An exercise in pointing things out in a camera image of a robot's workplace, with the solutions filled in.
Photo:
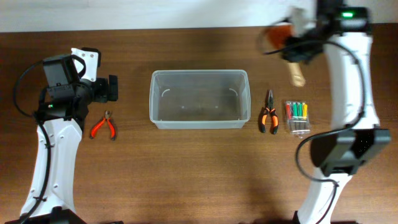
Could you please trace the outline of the orange black needle-nose pliers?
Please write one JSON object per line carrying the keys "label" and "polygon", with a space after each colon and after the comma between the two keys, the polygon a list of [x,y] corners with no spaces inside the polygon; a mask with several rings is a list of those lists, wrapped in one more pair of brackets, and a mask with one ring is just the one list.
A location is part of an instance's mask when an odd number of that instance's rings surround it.
{"label": "orange black needle-nose pliers", "polygon": [[266,131],[266,119],[267,117],[271,118],[271,128],[270,132],[271,134],[277,134],[278,128],[279,128],[279,118],[276,113],[276,109],[274,108],[274,98],[273,98],[273,91],[268,90],[267,91],[267,97],[265,100],[265,107],[262,111],[261,114],[261,119],[260,119],[260,131],[262,133],[265,133]]}

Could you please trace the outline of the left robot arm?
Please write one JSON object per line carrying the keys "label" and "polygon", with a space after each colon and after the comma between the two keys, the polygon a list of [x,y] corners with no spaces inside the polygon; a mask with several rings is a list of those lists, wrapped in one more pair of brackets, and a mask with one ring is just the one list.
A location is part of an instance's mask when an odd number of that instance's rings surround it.
{"label": "left robot arm", "polygon": [[72,48],[30,65],[42,66],[47,86],[29,116],[37,125],[38,151],[29,194],[16,223],[83,223],[76,214],[73,181],[77,149],[91,103],[118,100],[118,78],[99,78],[98,49]]}

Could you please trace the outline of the clear case of screwdrivers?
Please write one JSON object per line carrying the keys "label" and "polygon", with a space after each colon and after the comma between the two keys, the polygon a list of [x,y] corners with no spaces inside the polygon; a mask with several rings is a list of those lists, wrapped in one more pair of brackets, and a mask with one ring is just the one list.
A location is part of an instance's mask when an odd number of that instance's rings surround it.
{"label": "clear case of screwdrivers", "polygon": [[285,117],[290,134],[303,139],[310,133],[308,105],[304,101],[286,101]]}

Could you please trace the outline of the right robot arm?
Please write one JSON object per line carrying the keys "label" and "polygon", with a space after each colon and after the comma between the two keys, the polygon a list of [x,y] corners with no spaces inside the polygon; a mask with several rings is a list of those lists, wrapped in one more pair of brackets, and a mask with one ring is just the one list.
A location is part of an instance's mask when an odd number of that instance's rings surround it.
{"label": "right robot arm", "polygon": [[330,223],[345,185],[358,169],[391,142],[380,127],[373,102],[370,54],[373,42],[368,8],[344,1],[317,1],[315,13],[294,8],[293,34],[282,56],[290,62],[309,62],[324,53],[330,71],[331,130],[307,137],[314,173],[294,223]]}

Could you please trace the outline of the orange scraper wooden handle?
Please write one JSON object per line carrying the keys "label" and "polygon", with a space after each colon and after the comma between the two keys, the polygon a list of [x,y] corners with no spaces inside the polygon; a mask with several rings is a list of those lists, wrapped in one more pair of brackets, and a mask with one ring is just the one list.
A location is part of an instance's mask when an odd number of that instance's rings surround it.
{"label": "orange scraper wooden handle", "polygon": [[[275,49],[281,49],[286,46],[285,41],[292,36],[292,26],[282,25],[271,27],[268,31],[267,38],[271,46]],[[290,81],[293,86],[303,87],[305,79],[302,75],[300,65],[296,62],[287,62],[287,67],[290,72]]]}

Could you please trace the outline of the small red diagonal cutters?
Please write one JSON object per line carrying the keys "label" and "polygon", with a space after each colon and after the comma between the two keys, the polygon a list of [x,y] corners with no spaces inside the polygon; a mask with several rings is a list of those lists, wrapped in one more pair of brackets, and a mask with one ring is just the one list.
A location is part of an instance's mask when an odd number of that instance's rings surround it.
{"label": "small red diagonal cutters", "polygon": [[113,123],[113,119],[111,117],[110,111],[105,111],[104,116],[101,120],[99,120],[91,129],[90,129],[90,139],[94,139],[97,135],[97,132],[101,129],[101,127],[106,123],[110,130],[110,140],[115,141],[117,137],[116,127]]}

